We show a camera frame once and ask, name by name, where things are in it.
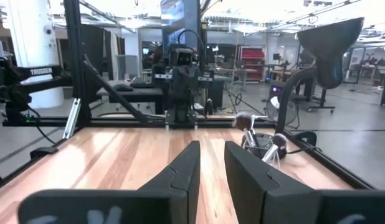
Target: ceiling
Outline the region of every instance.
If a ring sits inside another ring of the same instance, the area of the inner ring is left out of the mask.
[[[6,18],[6,2],[0,0],[0,19]],[[49,0],[51,13],[59,26],[65,25],[63,0]],[[324,24],[365,17],[363,38],[385,35],[385,0],[208,0],[204,18],[210,29],[244,33],[272,31],[295,33]],[[82,22],[98,26],[134,29],[161,27],[161,0],[85,0],[103,14],[80,6]]]

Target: shelf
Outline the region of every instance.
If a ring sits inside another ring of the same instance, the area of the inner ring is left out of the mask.
[[[241,59],[263,59],[265,57],[241,57]]]

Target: desk lamp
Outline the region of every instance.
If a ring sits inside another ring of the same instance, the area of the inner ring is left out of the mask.
[[[322,89],[329,90],[342,84],[342,55],[360,35],[363,17],[298,32],[301,46],[316,58],[316,67],[306,68],[291,76],[281,94],[276,133],[285,127],[288,98],[294,86],[314,76]]]

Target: ceiling light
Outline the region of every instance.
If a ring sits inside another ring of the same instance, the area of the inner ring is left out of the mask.
[[[266,27],[257,27],[257,26],[246,26],[246,25],[242,25],[242,26],[235,27],[235,28],[233,28],[233,29],[236,30],[236,31],[239,31],[239,32],[243,32],[243,33],[246,33],[246,34],[250,34],[250,33],[254,33],[254,32],[263,31],[263,30],[266,29]]]
[[[131,19],[131,20],[127,20],[127,21],[121,21],[120,24],[127,27],[127,28],[131,28],[131,29],[137,29],[137,28],[143,27],[145,25],[145,23],[139,19]]]
[[[288,34],[295,34],[295,33],[297,33],[298,31],[297,31],[297,30],[290,30],[290,29],[288,29],[288,30],[281,30],[281,32],[286,32],[286,33],[288,33]]]

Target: fan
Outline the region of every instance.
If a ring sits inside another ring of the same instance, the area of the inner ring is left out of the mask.
[[[267,100],[266,106],[264,108],[265,114],[272,120],[278,121],[278,109],[280,107],[280,103],[278,100],[279,96],[273,96],[270,100]],[[298,118],[298,125],[296,127],[290,126],[289,124],[293,123]],[[287,107],[287,117],[285,118],[285,125],[298,129],[300,126],[299,119],[299,106],[292,102],[288,102]]]

